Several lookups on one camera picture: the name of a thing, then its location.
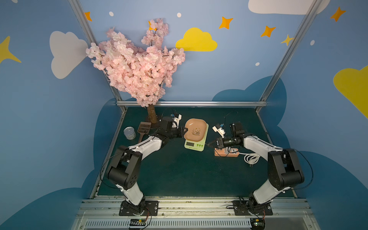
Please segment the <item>orange power strip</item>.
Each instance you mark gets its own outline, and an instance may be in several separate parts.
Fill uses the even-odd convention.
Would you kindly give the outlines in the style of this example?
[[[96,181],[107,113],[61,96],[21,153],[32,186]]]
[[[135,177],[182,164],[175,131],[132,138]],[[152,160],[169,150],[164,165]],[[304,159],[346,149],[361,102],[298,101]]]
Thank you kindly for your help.
[[[214,149],[214,155],[216,157],[238,157],[239,150],[237,148],[226,147],[223,149]]]

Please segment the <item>white USB power adapter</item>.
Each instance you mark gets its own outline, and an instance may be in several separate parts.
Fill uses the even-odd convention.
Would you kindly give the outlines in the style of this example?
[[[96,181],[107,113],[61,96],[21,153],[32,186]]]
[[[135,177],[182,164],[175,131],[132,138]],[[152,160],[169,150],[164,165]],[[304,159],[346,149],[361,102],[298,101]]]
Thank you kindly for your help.
[[[225,147],[224,152],[226,154],[228,154],[229,152],[231,152],[231,147]]]

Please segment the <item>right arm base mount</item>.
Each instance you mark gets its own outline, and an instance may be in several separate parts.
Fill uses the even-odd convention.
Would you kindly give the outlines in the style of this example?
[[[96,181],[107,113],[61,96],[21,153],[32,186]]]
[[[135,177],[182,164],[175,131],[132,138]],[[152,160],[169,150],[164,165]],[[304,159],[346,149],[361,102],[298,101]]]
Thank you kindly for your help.
[[[271,202],[258,204],[253,197],[244,199],[240,196],[238,199],[232,201],[231,209],[234,210],[236,216],[272,216],[273,211],[270,204]]]

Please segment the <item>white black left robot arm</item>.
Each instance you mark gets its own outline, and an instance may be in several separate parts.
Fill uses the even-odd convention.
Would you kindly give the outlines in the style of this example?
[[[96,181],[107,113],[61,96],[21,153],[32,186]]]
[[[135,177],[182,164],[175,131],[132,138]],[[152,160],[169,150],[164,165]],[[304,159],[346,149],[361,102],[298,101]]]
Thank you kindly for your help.
[[[126,203],[138,207],[145,198],[137,180],[142,161],[150,154],[162,149],[171,139],[182,138],[187,128],[179,126],[182,115],[174,113],[163,117],[160,126],[149,137],[130,147],[121,146],[112,158],[105,175],[125,196]]]

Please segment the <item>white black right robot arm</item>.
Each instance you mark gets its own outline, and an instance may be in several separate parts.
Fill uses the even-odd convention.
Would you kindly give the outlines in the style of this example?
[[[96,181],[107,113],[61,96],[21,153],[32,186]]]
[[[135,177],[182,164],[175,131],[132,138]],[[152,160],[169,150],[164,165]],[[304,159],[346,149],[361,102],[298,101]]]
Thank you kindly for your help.
[[[215,125],[212,129],[221,135],[214,141],[215,150],[243,146],[267,161],[268,179],[250,195],[251,207],[258,208],[267,204],[280,193],[304,182],[302,167],[294,149],[283,149],[246,133],[240,122],[230,124],[230,137],[225,137],[225,130],[221,125]]]

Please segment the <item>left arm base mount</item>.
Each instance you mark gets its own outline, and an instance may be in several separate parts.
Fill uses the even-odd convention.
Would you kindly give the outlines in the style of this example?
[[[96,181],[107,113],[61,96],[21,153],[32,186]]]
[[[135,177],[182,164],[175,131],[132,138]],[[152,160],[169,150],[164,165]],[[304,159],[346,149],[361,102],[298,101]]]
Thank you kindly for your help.
[[[146,200],[145,198],[136,206],[128,201],[123,201],[120,206],[119,216],[157,216],[159,201]]]

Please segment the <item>green electronic kitchen scale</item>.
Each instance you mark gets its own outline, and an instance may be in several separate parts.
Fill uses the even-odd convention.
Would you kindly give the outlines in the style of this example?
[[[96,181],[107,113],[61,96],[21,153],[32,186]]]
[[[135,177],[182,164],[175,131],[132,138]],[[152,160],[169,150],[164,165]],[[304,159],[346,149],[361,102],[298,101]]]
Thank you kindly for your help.
[[[201,141],[185,141],[184,147],[189,150],[195,150],[202,152],[206,145],[206,139],[208,134],[209,126],[207,125],[206,131],[204,133],[204,137]]]

